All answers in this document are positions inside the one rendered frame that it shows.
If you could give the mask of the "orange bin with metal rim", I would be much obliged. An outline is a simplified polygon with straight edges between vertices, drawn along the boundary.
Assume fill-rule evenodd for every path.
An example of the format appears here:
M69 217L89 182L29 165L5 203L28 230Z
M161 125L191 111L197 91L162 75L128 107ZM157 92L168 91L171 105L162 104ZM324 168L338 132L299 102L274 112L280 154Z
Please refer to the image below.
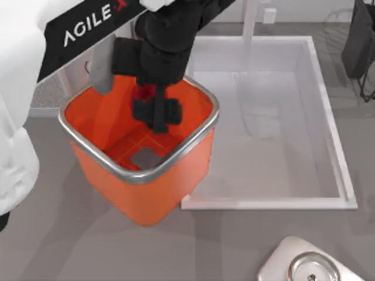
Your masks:
M182 104L182 122L154 134L131 114L135 79L115 76L112 91L88 87L61 105L58 119L88 182L138 225L154 225L206 177L219 102L185 76L167 96Z

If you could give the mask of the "white sink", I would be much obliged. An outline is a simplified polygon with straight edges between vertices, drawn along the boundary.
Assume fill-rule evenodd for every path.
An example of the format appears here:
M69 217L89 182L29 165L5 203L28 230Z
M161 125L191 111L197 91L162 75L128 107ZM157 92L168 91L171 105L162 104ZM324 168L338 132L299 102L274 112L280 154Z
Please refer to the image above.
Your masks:
M184 210L350 210L349 169L309 36L196 39L188 74L220 103L210 170Z

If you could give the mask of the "tall white tap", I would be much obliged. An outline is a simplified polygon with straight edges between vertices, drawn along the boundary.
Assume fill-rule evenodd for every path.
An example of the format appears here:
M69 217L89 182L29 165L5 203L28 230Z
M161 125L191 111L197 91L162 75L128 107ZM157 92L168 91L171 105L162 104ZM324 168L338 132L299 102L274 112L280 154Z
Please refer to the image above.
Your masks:
M242 45L247 59L250 57L251 42L254 33L254 25L256 22L259 1L260 0L244 0Z

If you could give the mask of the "silver rounded scale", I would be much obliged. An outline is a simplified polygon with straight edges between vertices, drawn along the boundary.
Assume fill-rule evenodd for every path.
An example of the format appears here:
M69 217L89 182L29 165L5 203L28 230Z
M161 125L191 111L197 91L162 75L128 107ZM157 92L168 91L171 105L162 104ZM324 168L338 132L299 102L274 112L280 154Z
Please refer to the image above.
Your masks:
M285 237L260 267L257 281L365 281L308 241Z

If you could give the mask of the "black folding stand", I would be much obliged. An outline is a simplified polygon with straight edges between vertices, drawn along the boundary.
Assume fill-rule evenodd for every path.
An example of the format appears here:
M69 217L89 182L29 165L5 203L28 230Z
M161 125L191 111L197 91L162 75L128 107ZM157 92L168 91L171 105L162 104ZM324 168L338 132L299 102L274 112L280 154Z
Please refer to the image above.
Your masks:
M364 102L375 100L375 86L365 93L366 79L375 62L375 0L354 0L349 33L341 54L346 75L356 80Z

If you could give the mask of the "white wall socket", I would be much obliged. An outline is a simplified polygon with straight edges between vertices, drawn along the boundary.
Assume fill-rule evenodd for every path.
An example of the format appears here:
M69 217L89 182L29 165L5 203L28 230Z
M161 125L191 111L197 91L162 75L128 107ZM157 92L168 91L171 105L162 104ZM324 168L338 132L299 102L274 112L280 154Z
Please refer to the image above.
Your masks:
M263 24L274 24L277 16L276 8L265 8L263 13Z

